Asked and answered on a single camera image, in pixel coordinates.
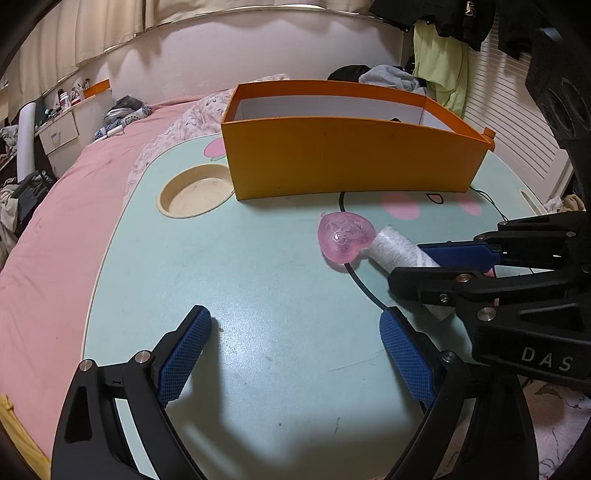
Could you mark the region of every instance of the orange box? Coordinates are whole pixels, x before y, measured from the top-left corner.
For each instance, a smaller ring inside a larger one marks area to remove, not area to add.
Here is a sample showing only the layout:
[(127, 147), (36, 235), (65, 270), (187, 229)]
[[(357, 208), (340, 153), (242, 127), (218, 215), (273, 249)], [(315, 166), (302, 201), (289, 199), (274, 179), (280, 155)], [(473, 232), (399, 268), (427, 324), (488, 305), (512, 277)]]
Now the orange box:
[(239, 85), (222, 134), (238, 200), (465, 192), (493, 149), (492, 138), (423, 95), (328, 80)]
[(90, 98), (97, 93), (104, 92), (106, 89), (111, 88), (109, 79), (103, 80), (102, 82), (95, 83), (84, 90), (84, 98)]

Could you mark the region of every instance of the clothes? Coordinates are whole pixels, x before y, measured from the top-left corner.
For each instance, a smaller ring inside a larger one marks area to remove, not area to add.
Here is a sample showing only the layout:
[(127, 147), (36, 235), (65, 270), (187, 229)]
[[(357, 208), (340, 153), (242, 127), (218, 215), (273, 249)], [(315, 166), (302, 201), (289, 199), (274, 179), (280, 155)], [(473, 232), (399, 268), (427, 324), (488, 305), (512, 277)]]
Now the clothes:
[(420, 95), (428, 95), (430, 93), (426, 88), (421, 87), (418, 78), (391, 65), (378, 65), (372, 68), (369, 72), (359, 77), (359, 83), (396, 88), (405, 92), (419, 93)]
[(118, 118), (117, 120), (110, 123), (106, 127), (103, 127), (100, 130), (98, 130), (97, 133), (95, 134), (95, 141), (101, 137), (104, 137), (107, 134), (107, 132), (113, 130), (115, 127), (122, 125), (123, 128), (125, 128), (125, 127), (127, 127), (127, 125), (129, 125), (133, 122), (136, 122), (137, 120), (141, 120), (143, 118), (146, 118), (146, 117), (152, 115), (152, 113), (154, 113), (153, 108), (150, 106), (144, 105), (143, 107), (138, 108), (135, 112), (132, 112), (123, 118)]
[(336, 69), (329, 75), (327, 80), (338, 80), (339, 82), (358, 82), (359, 77), (369, 72), (367, 65), (347, 65)]
[(0, 271), (8, 255), (17, 244), (18, 200), (10, 198), (17, 189), (16, 184), (8, 184), (0, 189)]
[(495, 0), (374, 0), (369, 11), (406, 32), (424, 19), (435, 24), (439, 36), (480, 51), (495, 19)]
[(19, 453), (41, 480), (50, 480), (51, 462), (40, 450), (14, 414), (14, 405), (0, 395), (0, 423)]
[(137, 98), (130, 97), (129, 95), (125, 95), (124, 97), (117, 100), (117, 103), (113, 105), (111, 110), (116, 108), (131, 108), (132, 110), (136, 111), (142, 108), (144, 103), (142, 100), (138, 100)]
[(467, 45), (455, 38), (443, 38), (435, 25), (423, 20), (414, 27), (414, 76), (428, 82), (437, 103), (463, 116), (468, 85)]
[(521, 52), (531, 53), (531, 39), (538, 28), (550, 23), (531, 0), (496, 0), (499, 15), (499, 50), (519, 60)]
[(18, 125), (0, 128), (0, 137), (6, 143), (6, 152), (13, 155), (17, 151)]

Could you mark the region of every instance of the bottle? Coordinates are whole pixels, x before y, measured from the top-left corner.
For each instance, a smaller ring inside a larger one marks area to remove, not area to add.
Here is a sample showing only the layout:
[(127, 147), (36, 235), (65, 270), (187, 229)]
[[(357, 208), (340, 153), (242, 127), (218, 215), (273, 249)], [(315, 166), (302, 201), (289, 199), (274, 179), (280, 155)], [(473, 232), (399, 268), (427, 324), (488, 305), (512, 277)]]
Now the bottle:
[(60, 106), (62, 112), (65, 112), (72, 107), (72, 104), (70, 103), (70, 96), (66, 92), (62, 92), (60, 94)]

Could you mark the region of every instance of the white curtain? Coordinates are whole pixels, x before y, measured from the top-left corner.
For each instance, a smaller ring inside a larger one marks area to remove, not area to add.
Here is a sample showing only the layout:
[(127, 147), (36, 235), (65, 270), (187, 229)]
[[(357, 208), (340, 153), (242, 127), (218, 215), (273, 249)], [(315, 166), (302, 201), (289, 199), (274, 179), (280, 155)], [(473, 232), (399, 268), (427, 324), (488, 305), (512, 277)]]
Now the white curtain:
[(340, 12), (366, 12), (372, 0), (145, 0), (146, 28), (239, 7), (314, 5)]
[(9, 117), (80, 65), (143, 31), (143, 17), (143, 0), (62, 0), (8, 68)]

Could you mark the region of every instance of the light blue table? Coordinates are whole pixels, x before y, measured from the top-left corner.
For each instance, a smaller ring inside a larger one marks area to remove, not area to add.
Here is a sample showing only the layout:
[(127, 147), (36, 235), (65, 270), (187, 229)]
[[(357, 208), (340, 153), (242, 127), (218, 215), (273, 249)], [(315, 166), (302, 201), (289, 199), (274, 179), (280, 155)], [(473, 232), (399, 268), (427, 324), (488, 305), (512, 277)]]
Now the light blue table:
[[(195, 218), (163, 216), (157, 194), (178, 172), (209, 162), (203, 150), (215, 138), (172, 148), (144, 174), (105, 258), (85, 357), (125, 362), (174, 330), (193, 305), (205, 305), (216, 319), (212, 336), (167, 413), (210, 480), (362, 480), (387, 472), (422, 413), (384, 351), (381, 311), (319, 250), (320, 215), (339, 210), (339, 194), (231, 198)], [(533, 215), (519, 193), (527, 188), (494, 154), (473, 185), (508, 217)], [(345, 208), (417, 243), (471, 239), (501, 220), (475, 192), (472, 213), (454, 194), (437, 205), (408, 193), (420, 211), (414, 220), (388, 213), (382, 195), (347, 193)], [(374, 295), (395, 304), (384, 273), (368, 260), (354, 267)], [(438, 347), (470, 358), (454, 315), (438, 322), (421, 305), (401, 308)], [(156, 478), (126, 403), (118, 407), (140, 471)]]

